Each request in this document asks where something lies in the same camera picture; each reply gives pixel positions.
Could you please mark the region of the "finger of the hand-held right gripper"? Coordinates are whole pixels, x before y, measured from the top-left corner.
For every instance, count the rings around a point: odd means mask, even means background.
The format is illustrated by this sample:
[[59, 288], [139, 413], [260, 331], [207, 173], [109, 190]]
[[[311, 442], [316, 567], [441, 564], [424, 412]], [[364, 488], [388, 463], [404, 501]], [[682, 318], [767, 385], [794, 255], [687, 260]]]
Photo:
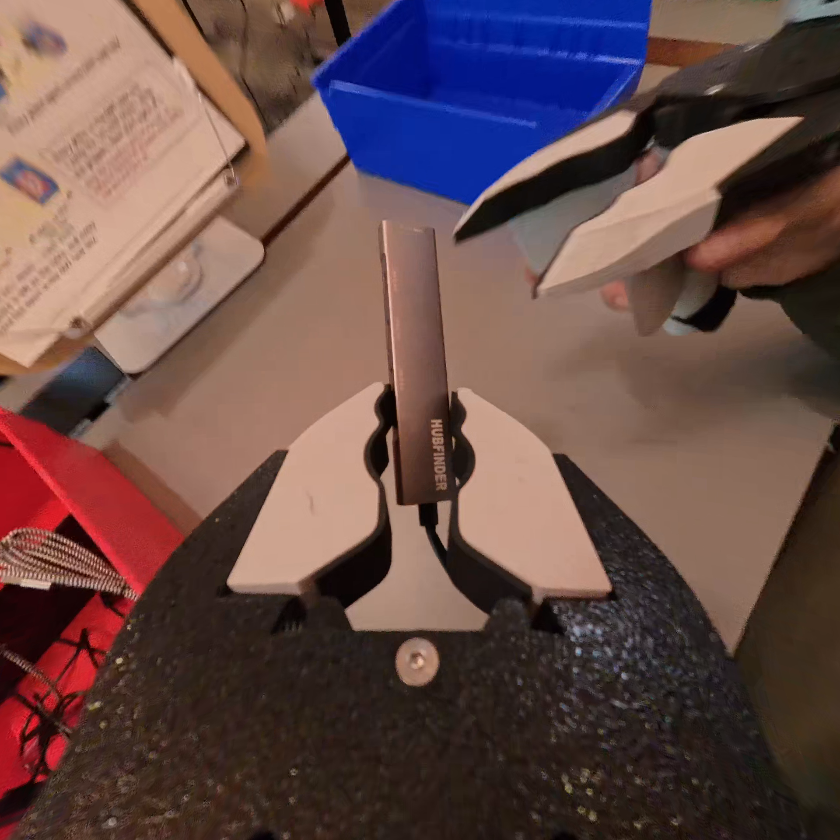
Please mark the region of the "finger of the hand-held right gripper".
[[461, 244], [509, 227], [531, 273], [544, 277], [568, 237], [640, 179], [652, 108], [614, 108], [516, 164], [459, 219]]
[[556, 199], [564, 236], [532, 296], [598, 287], [698, 244], [717, 218], [721, 184], [802, 121], [764, 117], [696, 134], [640, 185], [621, 193], [592, 185]]

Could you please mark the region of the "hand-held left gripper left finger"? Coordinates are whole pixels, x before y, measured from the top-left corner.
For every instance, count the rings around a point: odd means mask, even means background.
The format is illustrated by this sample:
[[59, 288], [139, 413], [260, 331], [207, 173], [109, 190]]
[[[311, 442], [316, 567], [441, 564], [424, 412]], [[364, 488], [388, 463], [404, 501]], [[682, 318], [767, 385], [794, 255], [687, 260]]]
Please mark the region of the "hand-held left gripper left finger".
[[382, 475], [393, 417], [392, 388], [375, 382], [301, 433], [227, 577], [231, 592], [351, 606], [383, 582], [392, 563]]

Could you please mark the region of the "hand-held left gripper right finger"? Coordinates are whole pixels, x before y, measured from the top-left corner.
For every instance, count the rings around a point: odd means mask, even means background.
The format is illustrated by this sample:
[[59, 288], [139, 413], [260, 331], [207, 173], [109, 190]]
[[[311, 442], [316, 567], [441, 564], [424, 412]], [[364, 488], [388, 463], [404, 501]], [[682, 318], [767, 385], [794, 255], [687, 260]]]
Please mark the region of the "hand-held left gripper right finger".
[[468, 388], [451, 397], [449, 579], [476, 607], [603, 600], [612, 584], [550, 448]]

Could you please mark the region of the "grey usb hub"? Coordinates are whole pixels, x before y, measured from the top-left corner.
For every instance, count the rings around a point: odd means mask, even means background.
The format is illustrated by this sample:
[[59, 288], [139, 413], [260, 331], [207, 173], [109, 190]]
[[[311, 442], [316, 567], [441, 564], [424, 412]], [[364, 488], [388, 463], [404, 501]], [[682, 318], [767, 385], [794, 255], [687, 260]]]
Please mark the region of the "grey usb hub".
[[380, 253], [395, 400], [396, 501], [435, 504], [455, 493], [435, 233], [385, 220]]

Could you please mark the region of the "person's right hand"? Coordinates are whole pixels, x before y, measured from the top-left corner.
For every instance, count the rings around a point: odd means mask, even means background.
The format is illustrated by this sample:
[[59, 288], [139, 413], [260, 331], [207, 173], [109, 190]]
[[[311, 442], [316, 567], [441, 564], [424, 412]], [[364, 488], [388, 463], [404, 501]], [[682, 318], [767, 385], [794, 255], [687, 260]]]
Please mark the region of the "person's right hand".
[[752, 206], [681, 258], [736, 291], [781, 287], [813, 276], [839, 256], [839, 169]]

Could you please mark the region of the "blue plastic bin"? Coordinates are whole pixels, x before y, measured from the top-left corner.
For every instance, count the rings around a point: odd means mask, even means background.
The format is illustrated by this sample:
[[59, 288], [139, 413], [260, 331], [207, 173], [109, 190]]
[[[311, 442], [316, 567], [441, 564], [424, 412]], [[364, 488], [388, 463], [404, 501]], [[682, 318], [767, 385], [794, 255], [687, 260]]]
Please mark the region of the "blue plastic bin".
[[312, 84], [355, 168], [471, 204], [632, 96], [650, 1], [393, 2]]

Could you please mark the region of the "red plastic bin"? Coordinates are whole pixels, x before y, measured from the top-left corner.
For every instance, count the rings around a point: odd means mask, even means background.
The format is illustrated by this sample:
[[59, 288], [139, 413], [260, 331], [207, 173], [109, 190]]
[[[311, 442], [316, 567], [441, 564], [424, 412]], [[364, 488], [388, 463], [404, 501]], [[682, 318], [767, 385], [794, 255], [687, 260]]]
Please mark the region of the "red plastic bin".
[[[140, 595], [183, 536], [97, 450], [2, 410], [2, 539], [63, 538]], [[68, 748], [133, 601], [100, 582], [2, 570], [1, 837], [10, 838]]]

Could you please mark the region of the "white document stand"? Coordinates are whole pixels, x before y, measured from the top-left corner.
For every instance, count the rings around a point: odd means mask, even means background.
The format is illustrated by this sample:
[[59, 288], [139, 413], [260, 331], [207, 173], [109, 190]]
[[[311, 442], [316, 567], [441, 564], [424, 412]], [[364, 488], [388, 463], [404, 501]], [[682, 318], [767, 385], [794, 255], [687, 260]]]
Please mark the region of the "white document stand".
[[95, 332], [123, 373], [153, 366], [248, 279], [265, 258], [259, 240], [223, 218], [148, 280]]

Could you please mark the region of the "person's leg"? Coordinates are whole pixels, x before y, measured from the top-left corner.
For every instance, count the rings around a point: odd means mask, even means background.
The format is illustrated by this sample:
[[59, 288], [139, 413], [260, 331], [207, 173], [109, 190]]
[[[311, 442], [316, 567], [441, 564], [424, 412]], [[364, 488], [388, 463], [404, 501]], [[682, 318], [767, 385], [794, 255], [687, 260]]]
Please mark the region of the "person's leg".
[[838, 838], [838, 426], [752, 610], [737, 660], [809, 834]]

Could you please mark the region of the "cardboard backing board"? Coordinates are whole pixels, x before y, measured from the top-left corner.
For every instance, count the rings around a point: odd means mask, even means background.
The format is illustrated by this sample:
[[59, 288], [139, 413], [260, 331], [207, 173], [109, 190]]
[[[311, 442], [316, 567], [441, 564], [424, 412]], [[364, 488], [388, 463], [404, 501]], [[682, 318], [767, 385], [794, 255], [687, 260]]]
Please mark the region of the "cardboard backing board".
[[201, 92], [209, 96], [245, 138], [248, 153], [239, 166], [238, 175], [245, 190], [253, 192], [266, 179], [270, 169], [266, 136], [256, 108], [180, 2], [134, 1], [133, 5], [171, 53], [183, 62]]

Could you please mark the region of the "printed instruction sheet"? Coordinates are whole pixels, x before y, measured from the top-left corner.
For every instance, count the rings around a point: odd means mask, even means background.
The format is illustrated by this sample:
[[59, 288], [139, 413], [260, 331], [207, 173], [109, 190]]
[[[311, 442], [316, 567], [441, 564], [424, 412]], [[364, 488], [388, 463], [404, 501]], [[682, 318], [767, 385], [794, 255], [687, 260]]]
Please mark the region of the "printed instruction sheet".
[[122, 292], [247, 140], [125, 2], [2, 2], [2, 372]]

